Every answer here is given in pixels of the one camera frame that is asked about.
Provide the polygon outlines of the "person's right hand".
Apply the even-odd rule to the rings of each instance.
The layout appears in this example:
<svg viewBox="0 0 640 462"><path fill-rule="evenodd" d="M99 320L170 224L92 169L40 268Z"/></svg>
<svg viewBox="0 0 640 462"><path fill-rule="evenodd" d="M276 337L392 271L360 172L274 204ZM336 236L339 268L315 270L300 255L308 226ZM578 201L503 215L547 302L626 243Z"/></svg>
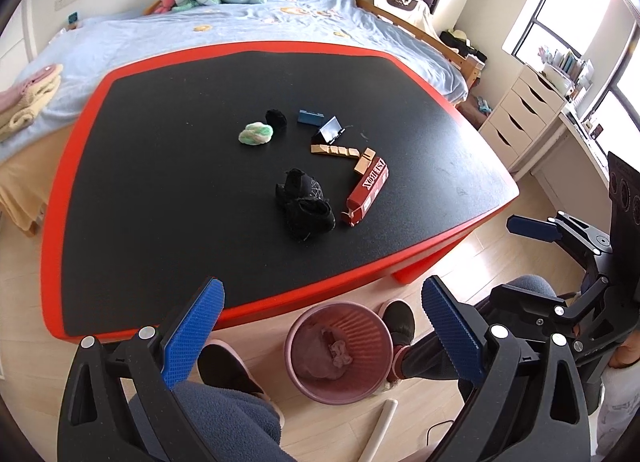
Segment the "person's right hand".
<svg viewBox="0 0 640 462"><path fill-rule="evenodd" d="M608 360L608 365L613 369L623 369L635 364L639 358L639 335L631 334L623 344L615 349L614 354L610 360Z"/></svg>

